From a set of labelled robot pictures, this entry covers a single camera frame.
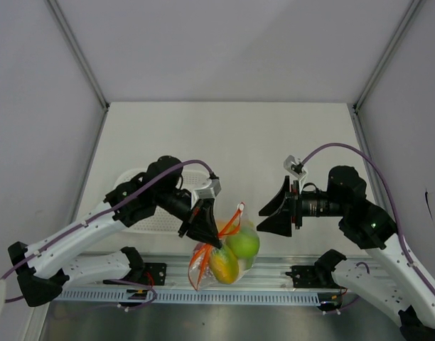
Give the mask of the clear zip top bag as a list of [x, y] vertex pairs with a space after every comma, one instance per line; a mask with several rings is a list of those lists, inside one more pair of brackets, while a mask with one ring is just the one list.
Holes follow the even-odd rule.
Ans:
[[221, 248], [199, 243], [188, 265], [188, 280], [195, 291], [216, 283], [232, 285], [254, 265], [261, 242], [254, 223], [249, 219], [246, 205], [238, 204], [228, 220], [217, 221]]

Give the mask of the green apple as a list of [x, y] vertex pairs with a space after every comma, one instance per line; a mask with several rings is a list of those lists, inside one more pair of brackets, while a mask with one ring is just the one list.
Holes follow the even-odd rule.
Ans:
[[251, 259], [259, 252], [260, 240], [253, 229], [242, 227], [238, 233], [227, 237], [226, 245], [238, 259]]

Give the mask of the yellow green mango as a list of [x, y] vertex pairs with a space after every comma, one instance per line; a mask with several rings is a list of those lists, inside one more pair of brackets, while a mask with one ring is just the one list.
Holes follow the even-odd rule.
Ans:
[[210, 270], [216, 280], [223, 284], [234, 283], [239, 276], [237, 257], [227, 245], [221, 249], [213, 249], [208, 261]]

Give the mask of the yellow lemon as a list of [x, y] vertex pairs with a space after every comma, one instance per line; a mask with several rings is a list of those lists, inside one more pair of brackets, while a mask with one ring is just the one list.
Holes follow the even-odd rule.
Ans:
[[[217, 229], [218, 229], [218, 232], [221, 232], [224, 228], [225, 228], [225, 226], [227, 225], [227, 221], [224, 221], [224, 220], [218, 220], [217, 222], [216, 222], [216, 224], [217, 224]], [[227, 229], [226, 229], [226, 232], [227, 233], [231, 233], [236, 227], [237, 227], [237, 225], [238, 225], [238, 222], [233, 222]], [[250, 220], [243, 220], [241, 223], [240, 223], [240, 228], [242, 228], [242, 227], [247, 227], [247, 228], [250, 228], [250, 229], [253, 229], [253, 230], [255, 230], [255, 225], [254, 225], [254, 223], [253, 222], [251, 222]]]

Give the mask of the white cauliflower with leaves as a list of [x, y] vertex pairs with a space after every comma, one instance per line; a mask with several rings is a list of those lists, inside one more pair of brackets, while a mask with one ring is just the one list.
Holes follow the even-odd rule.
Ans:
[[249, 258], [249, 259], [238, 259], [238, 266], [240, 273], [249, 271], [254, 263], [255, 258]]

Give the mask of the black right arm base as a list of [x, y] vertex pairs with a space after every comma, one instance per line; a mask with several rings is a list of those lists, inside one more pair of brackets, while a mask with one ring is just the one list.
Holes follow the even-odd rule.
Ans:
[[344, 296], [347, 288], [339, 286], [327, 270], [312, 265], [294, 265], [285, 272], [292, 280], [295, 289], [326, 289], [325, 293], [318, 293], [319, 305], [317, 309], [323, 314], [340, 315], [355, 301], [345, 303]]

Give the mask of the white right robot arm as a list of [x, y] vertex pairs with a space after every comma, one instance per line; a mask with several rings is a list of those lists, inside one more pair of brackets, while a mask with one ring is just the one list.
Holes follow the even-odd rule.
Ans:
[[287, 272], [298, 287], [344, 287], [376, 307], [400, 329], [406, 340], [435, 340], [435, 280], [420, 275], [423, 266], [405, 241], [395, 221], [366, 197], [366, 182], [350, 166], [328, 173], [326, 190], [307, 190], [303, 166], [287, 164], [279, 192], [260, 211], [264, 221], [257, 231], [291, 237], [305, 217], [339, 217], [339, 229], [371, 256], [395, 283], [390, 288], [377, 280], [368, 266], [353, 264], [331, 249], [306, 274], [299, 266]]

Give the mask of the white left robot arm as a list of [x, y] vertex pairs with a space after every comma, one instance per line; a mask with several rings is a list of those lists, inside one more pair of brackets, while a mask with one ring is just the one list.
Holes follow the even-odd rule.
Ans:
[[21, 298], [28, 306], [38, 307], [53, 301], [71, 285], [143, 281], [145, 263], [134, 247], [105, 256], [82, 258], [80, 254], [153, 216], [158, 207], [182, 222], [179, 236], [221, 247], [213, 212], [219, 191], [217, 180], [192, 191], [179, 189], [176, 183], [140, 185], [131, 180], [118, 185], [82, 221], [34, 244], [16, 242], [8, 248]]

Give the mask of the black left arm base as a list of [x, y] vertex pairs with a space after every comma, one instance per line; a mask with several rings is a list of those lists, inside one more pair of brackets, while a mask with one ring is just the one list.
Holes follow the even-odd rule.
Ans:
[[147, 263], [143, 270], [131, 270], [120, 281], [136, 284], [136, 288], [126, 290], [128, 302], [119, 303], [121, 307], [135, 308], [143, 305], [148, 300], [150, 290], [141, 288], [140, 285], [154, 288], [164, 286], [166, 278], [166, 263]]

